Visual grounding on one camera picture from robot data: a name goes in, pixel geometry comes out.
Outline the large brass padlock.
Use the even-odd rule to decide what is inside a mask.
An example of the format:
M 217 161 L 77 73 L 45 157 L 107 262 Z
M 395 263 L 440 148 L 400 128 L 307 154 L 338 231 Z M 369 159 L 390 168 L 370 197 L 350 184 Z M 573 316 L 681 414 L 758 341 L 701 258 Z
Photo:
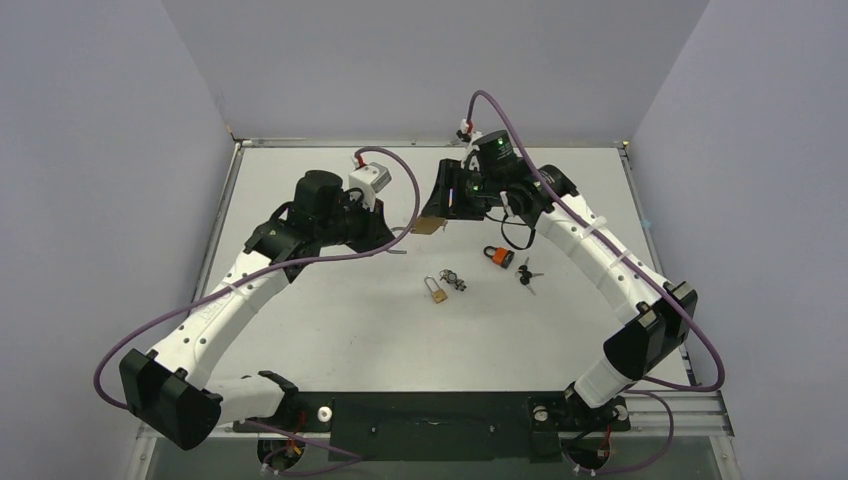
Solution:
M 423 217 L 419 216 L 410 230 L 410 234 L 419 234 L 419 235 L 432 235 L 437 230 L 442 229 L 444 231 L 445 227 L 448 224 L 448 220 L 441 217 Z M 392 233 L 398 233 L 404 230 L 403 226 L 396 226 L 390 228 Z M 389 254 L 406 254 L 407 250 L 403 249 L 388 249 L 386 253 Z

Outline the orange round padlock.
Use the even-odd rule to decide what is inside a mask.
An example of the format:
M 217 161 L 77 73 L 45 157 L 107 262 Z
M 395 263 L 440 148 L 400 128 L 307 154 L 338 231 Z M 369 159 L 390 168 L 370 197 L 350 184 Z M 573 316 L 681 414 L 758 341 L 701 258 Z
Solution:
M 486 246 L 483 255 L 493 264 L 502 269 L 508 269 L 514 259 L 515 252 L 505 247 Z

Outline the small black keys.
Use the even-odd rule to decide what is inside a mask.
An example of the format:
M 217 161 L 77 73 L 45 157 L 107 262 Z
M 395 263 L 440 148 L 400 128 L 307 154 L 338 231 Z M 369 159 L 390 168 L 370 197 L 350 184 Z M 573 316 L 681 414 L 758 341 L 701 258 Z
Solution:
M 463 279 L 461 279 L 456 272 L 450 269 L 443 269 L 440 271 L 440 280 L 451 285 L 457 291 L 465 291 L 467 285 Z

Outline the small brass padlock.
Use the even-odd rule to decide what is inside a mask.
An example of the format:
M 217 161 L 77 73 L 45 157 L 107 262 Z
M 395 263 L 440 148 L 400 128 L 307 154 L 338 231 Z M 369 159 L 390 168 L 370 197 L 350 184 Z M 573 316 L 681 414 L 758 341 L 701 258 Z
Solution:
M 426 276 L 424 278 L 424 284 L 435 304 L 440 304 L 448 299 L 446 291 L 439 285 L 438 281 L 433 276 Z

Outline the black headed key bunch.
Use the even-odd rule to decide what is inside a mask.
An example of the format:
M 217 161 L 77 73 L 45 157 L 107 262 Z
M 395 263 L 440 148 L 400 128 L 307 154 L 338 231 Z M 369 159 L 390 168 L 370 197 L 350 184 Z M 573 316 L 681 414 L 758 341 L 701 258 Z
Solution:
M 524 286 L 532 295 L 536 295 L 536 292 L 531 285 L 532 279 L 534 277 L 543 276 L 543 273 L 534 273 L 531 271 L 529 269 L 529 260 L 530 257 L 526 257 L 525 260 L 517 267 L 515 276 L 522 286 Z

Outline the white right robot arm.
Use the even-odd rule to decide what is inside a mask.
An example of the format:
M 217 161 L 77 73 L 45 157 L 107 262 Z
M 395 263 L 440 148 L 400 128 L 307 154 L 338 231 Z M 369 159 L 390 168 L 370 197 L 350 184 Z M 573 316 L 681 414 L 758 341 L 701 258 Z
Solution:
M 646 266 L 558 167 L 532 167 L 517 155 L 507 131 L 469 142 L 463 159 L 439 161 L 421 216 L 482 221 L 492 208 L 501 208 L 559 248 L 592 281 L 622 327 L 603 343 L 600 358 L 566 388 L 566 418 L 588 427 L 614 397 L 684 343 L 697 293 Z

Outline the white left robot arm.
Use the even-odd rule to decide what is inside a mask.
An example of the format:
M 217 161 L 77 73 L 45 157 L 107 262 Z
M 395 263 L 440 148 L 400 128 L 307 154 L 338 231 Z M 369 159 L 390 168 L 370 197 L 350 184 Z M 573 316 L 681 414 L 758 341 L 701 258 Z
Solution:
M 129 411 L 183 450 L 201 444 L 222 423 L 261 418 L 291 427 L 298 389 L 271 371 L 214 382 L 212 371 L 247 324 L 303 271 L 303 259 L 324 247 L 356 253 L 390 243 L 394 235 L 378 193 L 390 173 L 374 164 L 338 175 L 310 170 L 294 197 L 255 228 L 213 293 L 146 352 L 132 349 L 119 363 Z

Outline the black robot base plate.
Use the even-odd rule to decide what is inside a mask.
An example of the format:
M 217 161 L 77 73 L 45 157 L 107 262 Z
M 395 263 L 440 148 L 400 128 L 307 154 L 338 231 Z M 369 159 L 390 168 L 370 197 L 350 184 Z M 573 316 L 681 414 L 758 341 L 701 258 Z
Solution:
M 239 433 L 324 434 L 332 461 L 557 461 L 568 443 L 631 428 L 623 397 L 597 410 L 560 391 L 301 392 Z

